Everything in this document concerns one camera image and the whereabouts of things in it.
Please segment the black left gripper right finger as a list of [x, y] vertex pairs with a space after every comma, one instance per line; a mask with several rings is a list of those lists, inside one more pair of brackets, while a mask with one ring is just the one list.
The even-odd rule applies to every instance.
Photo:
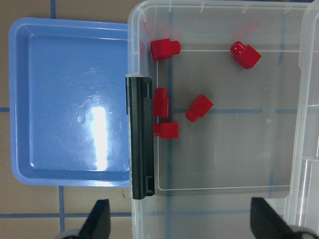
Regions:
[[287, 225], [261, 197], [251, 198], [250, 230], [256, 239], [317, 239], [319, 237], [307, 228]]

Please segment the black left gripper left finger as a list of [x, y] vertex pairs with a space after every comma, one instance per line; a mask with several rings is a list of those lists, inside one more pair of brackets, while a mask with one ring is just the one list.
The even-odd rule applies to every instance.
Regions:
[[108, 239], [111, 234], [111, 213], [108, 199], [97, 200], [80, 229], [72, 229], [56, 236], [57, 239]]

